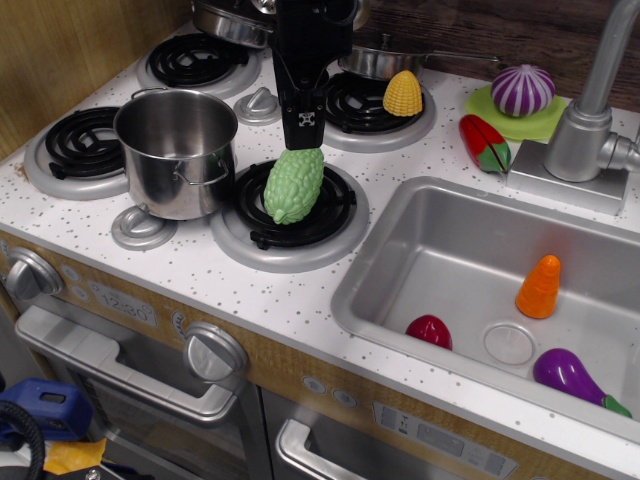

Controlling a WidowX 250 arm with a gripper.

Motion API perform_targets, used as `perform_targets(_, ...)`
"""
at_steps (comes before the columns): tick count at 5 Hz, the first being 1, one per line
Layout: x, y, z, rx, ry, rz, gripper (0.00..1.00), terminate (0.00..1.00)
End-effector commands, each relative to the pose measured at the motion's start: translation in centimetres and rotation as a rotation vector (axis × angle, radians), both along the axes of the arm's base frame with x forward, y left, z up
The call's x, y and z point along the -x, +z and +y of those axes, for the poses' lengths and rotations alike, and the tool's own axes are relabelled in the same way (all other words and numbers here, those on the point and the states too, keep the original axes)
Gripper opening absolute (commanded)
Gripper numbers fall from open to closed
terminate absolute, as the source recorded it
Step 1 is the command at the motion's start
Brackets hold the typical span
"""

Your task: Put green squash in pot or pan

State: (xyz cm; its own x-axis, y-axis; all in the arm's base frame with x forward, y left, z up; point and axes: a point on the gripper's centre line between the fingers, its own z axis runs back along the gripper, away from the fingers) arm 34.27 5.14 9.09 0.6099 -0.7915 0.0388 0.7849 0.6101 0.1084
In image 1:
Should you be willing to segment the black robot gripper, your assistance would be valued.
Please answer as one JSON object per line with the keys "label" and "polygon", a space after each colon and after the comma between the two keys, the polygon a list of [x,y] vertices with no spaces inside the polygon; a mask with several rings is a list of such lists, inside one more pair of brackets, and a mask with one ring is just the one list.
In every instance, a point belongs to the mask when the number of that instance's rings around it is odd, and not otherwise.
{"label": "black robot gripper", "polygon": [[351,52],[355,1],[278,1],[271,41],[288,150],[323,144],[328,66]]}

